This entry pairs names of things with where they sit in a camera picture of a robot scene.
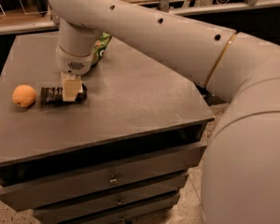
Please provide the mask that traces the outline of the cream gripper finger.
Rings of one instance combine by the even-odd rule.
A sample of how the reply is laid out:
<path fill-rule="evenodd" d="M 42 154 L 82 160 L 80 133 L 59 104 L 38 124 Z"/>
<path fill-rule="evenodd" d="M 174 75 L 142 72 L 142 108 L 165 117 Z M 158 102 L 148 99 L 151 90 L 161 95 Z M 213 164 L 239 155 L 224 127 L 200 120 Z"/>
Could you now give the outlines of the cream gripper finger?
<path fill-rule="evenodd" d="M 83 92 L 81 76 L 61 72 L 61 82 L 65 102 L 74 102 L 77 95 Z"/>

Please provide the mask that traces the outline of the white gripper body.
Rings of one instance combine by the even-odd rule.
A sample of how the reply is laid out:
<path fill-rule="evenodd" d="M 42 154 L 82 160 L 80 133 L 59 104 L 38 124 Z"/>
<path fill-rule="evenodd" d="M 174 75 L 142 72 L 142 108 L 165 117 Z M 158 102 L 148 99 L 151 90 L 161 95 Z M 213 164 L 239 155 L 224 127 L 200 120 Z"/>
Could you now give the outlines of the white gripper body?
<path fill-rule="evenodd" d="M 78 57 L 65 52 L 62 48 L 56 48 L 56 62 L 60 70 L 66 74 L 83 76 L 91 69 L 93 55 Z"/>

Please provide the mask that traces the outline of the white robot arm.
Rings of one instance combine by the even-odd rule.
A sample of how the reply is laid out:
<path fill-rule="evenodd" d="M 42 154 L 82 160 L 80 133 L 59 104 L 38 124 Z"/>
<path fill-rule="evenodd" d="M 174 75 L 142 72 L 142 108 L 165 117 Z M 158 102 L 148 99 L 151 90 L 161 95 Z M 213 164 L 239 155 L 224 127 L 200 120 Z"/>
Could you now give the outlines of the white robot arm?
<path fill-rule="evenodd" d="M 206 150 L 202 224 L 280 224 L 280 46 L 120 0 L 49 0 L 228 102 Z"/>

